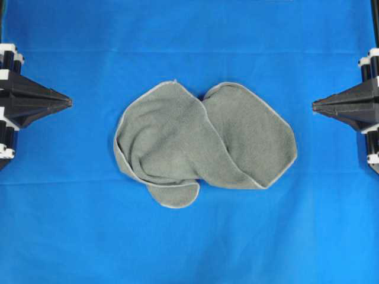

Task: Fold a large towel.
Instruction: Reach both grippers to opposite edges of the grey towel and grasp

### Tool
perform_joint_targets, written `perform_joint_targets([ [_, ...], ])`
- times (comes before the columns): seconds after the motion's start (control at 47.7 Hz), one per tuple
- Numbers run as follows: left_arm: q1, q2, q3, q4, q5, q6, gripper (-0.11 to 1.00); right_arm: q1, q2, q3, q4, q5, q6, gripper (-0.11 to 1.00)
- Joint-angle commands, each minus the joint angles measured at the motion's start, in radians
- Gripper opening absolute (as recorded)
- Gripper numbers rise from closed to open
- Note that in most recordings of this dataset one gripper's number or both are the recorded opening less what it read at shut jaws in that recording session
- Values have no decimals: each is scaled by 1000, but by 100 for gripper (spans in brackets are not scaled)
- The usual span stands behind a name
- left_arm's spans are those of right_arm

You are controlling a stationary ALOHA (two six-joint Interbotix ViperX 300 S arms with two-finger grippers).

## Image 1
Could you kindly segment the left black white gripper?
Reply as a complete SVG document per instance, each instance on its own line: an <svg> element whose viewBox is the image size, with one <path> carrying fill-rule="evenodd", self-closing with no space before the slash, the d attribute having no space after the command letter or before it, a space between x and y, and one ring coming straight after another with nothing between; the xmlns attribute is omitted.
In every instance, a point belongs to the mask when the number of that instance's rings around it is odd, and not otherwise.
<svg viewBox="0 0 379 284"><path fill-rule="evenodd" d="M1 170L15 157L20 128L72 106L72 100L21 74L24 56L14 43L1 43ZM32 98L12 99L12 92Z"/></svg>

